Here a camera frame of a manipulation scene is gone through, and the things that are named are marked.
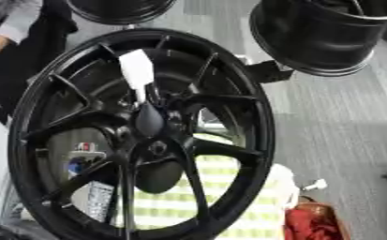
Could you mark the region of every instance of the striped towel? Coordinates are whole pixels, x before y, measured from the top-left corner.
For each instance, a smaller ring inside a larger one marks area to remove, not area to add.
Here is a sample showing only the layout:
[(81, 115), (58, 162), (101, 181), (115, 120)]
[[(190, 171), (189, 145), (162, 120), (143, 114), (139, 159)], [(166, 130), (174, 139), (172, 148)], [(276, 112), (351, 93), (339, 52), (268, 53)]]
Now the striped towel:
[[(231, 144), (213, 135), (200, 134), (196, 137)], [(222, 156), (200, 156), (196, 162), (206, 199), (212, 205), (231, 185), (240, 165), (236, 159)], [(284, 239), (284, 212), (278, 207), (280, 201), (275, 194), (277, 186), (276, 179), (267, 181), (254, 203), (217, 239)], [(183, 175), (175, 187), (162, 194), (149, 194), (136, 189), (134, 212), (135, 222), (141, 230), (164, 228), (195, 217), (197, 205), (187, 177)], [(123, 222), (117, 220), (117, 225), (123, 225)]]

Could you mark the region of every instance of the person's arm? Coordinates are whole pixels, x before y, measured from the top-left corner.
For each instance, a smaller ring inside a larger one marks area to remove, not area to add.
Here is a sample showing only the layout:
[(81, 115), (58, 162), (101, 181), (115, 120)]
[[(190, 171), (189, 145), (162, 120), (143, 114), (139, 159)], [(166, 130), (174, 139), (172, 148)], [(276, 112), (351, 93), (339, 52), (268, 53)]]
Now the person's arm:
[(43, 0), (16, 0), (0, 26), (0, 37), (20, 44), (28, 37), (31, 25), (40, 15)]
[(43, 0), (16, 0), (0, 26), (0, 52), (10, 41), (20, 44), (40, 15)]

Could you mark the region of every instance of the red cloth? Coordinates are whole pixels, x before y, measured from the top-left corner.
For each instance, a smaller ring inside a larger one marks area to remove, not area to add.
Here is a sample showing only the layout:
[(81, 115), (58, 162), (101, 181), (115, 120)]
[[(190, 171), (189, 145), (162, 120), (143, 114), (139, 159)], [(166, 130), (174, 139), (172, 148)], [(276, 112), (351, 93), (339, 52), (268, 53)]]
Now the red cloth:
[(306, 210), (289, 210), (285, 219), (286, 240), (342, 240), (335, 224)]

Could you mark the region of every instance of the person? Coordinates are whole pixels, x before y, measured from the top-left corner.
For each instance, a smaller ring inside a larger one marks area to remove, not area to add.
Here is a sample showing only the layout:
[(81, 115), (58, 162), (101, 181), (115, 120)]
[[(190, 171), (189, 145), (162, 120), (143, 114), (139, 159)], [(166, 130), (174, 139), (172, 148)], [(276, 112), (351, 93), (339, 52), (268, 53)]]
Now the person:
[(65, 49), (75, 32), (61, 0), (0, 0), (0, 108), (12, 115), (28, 80)]

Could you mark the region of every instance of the gray carpet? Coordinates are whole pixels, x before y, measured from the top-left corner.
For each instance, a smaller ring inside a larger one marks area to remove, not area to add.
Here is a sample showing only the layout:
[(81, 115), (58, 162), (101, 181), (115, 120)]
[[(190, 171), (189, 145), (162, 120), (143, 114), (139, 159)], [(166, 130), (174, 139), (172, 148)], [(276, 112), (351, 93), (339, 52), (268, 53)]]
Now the gray carpet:
[[(247, 18), (257, 2), (178, 0), (146, 25), (190, 32), (258, 62), (268, 56), (251, 37)], [(81, 31), (70, 37), (69, 48), (122, 28), (76, 19)], [(351, 239), (387, 239), (387, 181), (381, 178), (387, 173), (387, 42), (357, 74), (326, 79), (295, 73), (263, 87), (275, 112), (275, 161), (293, 169), (299, 184), (327, 180), (329, 187), (312, 196), (336, 207)]]

